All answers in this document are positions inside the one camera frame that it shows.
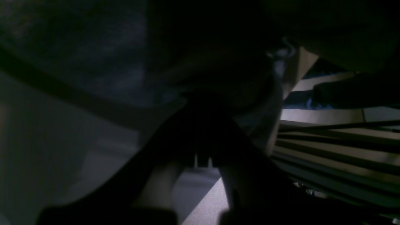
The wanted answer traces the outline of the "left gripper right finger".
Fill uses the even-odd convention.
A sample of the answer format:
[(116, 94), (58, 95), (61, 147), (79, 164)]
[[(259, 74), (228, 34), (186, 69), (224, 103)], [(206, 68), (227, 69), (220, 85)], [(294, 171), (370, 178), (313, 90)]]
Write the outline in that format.
[(200, 101), (200, 165), (224, 182), (229, 211), (222, 225), (361, 225), (360, 211), (297, 188), (215, 101)]

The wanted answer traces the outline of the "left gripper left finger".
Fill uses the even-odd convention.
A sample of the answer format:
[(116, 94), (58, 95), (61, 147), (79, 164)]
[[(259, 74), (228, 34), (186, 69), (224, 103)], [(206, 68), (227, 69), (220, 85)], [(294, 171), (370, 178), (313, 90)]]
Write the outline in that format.
[(178, 161), (195, 165), (190, 147), (195, 123), (195, 104), (188, 103), (171, 116), (147, 144), (105, 184), (85, 197), (63, 206), (44, 209), (37, 225), (135, 224), (139, 216), (130, 210), (157, 165)]

